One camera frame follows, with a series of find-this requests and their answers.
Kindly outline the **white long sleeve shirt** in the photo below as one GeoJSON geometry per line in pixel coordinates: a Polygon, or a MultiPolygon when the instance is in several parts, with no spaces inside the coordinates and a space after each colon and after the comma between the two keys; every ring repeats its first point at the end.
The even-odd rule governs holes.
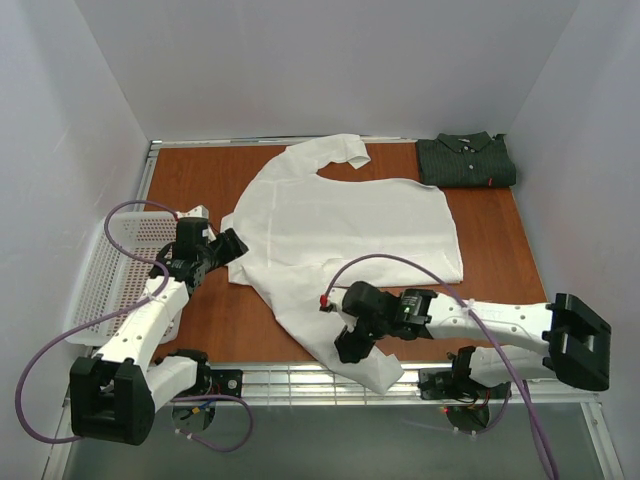
{"type": "Polygon", "coordinates": [[[458,283],[463,262],[445,194],[417,181],[329,180],[329,164],[354,168],[370,158],[353,134],[287,147],[252,179],[222,222],[246,244],[228,279],[251,286],[276,321],[329,370],[385,393],[403,373],[393,355],[373,350],[341,362],[334,340],[344,320],[321,310],[329,284],[377,287],[458,283]]]}

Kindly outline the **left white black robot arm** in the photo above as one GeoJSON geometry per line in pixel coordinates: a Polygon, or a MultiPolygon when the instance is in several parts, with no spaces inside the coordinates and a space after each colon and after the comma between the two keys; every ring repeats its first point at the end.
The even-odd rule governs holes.
{"type": "Polygon", "coordinates": [[[170,324],[205,276],[246,254],[234,229],[217,235],[207,219],[183,217],[174,241],[153,260],[141,296],[111,340],[70,370],[75,435],[131,445],[149,435],[156,412],[177,397],[204,396],[213,379],[207,354],[178,350],[160,362],[154,353],[170,324]]]}

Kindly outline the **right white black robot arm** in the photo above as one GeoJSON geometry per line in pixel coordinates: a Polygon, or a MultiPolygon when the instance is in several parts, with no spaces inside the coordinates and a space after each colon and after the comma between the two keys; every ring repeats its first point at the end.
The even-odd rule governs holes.
{"type": "Polygon", "coordinates": [[[485,340],[452,357],[450,376],[432,385],[451,397],[473,396],[521,380],[555,378],[570,387],[610,387],[611,327],[579,297],[559,293],[551,303],[509,305],[459,301],[429,289],[399,295],[366,282],[352,284],[339,301],[352,318],[334,341],[341,362],[355,364],[387,336],[405,341],[485,340]]]}

